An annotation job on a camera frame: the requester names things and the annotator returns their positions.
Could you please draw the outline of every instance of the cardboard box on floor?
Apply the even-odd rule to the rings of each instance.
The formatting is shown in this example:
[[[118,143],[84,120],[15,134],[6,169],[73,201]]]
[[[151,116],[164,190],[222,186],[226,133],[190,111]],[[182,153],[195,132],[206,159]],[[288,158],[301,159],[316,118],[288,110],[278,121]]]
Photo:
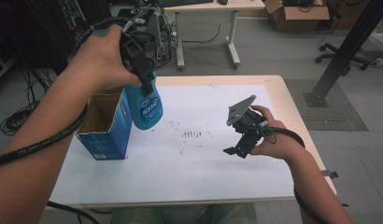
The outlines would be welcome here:
[[[333,8],[342,18],[358,19],[369,0],[325,0],[327,6]]]
[[[125,91],[101,91],[90,99],[76,137],[98,161],[124,160],[132,122]]]
[[[320,27],[326,28],[328,31],[350,30],[358,20],[358,18],[354,17],[342,17],[331,7],[328,7],[328,9],[331,19],[323,21],[321,23],[322,27]]]
[[[264,4],[276,31],[316,31],[319,21],[329,19],[328,8],[320,0],[312,7],[284,7],[279,0]]]

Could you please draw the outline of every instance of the desk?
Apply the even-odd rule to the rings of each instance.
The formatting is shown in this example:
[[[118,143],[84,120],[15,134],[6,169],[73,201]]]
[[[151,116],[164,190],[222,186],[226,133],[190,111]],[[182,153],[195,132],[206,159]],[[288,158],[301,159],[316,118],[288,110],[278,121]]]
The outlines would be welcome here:
[[[51,201],[116,207],[293,200],[291,173],[284,161],[241,159],[222,151],[241,137],[225,124],[228,106],[254,93],[254,104],[272,108],[277,119],[300,134],[320,169],[325,169],[279,76],[157,77],[157,88],[163,118],[151,130],[133,127],[126,160],[95,161],[74,138]],[[199,114],[207,107],[210,113]],[[216,119],[215,127],[200,122]]]
[[[213,3],[204,3],[198,5],[189,5],[182,7],[166,7],[165,12],[175,12],[176,28],[177,28],[177,67],[181,70],[185,69],[185,61],[183,57],[182,40],[180,37],[180,12],[206,12],[206,11],[232,11],[232,20],[229,36],[226,36],[227,46],[232,55],[234,67],[241,64],[237,51],[234,46],[235,26],[239,10],[263,9],[264,3],[261,0],[229,0],[226,6],[223,6],[215,0]]]

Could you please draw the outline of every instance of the metal pole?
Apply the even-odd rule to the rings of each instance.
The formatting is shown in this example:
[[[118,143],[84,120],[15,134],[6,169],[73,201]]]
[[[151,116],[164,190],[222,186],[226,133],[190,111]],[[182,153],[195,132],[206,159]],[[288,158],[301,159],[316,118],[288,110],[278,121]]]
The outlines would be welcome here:
[[[347,64],[351,62],[352,57],[362,47],[382,18],[383,0],[370,0],[343,44],[335,53],[313,91],[305,93],[305,100],[308,106],[327,106],[325,97],[328,95],[329,90],[343,74]]]

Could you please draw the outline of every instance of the handheld device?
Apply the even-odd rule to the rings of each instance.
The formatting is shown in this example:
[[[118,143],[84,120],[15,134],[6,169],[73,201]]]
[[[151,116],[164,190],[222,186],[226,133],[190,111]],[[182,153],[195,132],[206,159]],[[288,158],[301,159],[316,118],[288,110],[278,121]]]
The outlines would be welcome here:
[[[255,95],[229,107],[229,118],[226,124],[233,125],[237,133],[242,137],[235,147],[229,147],[223,151],[229,155],[237,154],[245,158],[262,138],[261,129],[267,124],[267,118],[249,109],[256,99]]]
[[[160,94],[156,88],[157,74],[153,72],[152,61],[144,54],[143,47],[133,35],[128,33],[129,28],[146,9],[126,23],[122,32],[120,50],[124,66],[139,77],[142,87],[125,86],[127,100],[130,106],[134,125],[140,130],[153,127],[163,116],[163,105]]]

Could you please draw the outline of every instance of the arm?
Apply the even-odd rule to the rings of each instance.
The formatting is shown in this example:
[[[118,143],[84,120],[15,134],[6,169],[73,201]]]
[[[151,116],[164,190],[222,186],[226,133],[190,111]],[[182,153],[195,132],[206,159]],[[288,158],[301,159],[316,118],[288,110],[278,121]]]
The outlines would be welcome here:
[[[104,37],[90,36],[58,76],[45,98],[2,153],[59,133],[74,122],[91,95],[139,79],[121,63],[121,27]],[[71,136],[43,150],[0,166],[0,223],[38,223],[61,171]]]
[[[260,111],[263,116],[267,117],[268,127],[285,128],[281,121],[274,119],[267,108],[259,105],[253,105],[251,108]],[[323,177],[314,157],[294,139],[279,133],[275,144],[263,140],[260,145],[252,149],[250,154],[284,160],[291,169],[296,190],[317,215],[328,223],[352,223],[346,210]],[[301,212],[304,223],[315,223],[303,210]]]

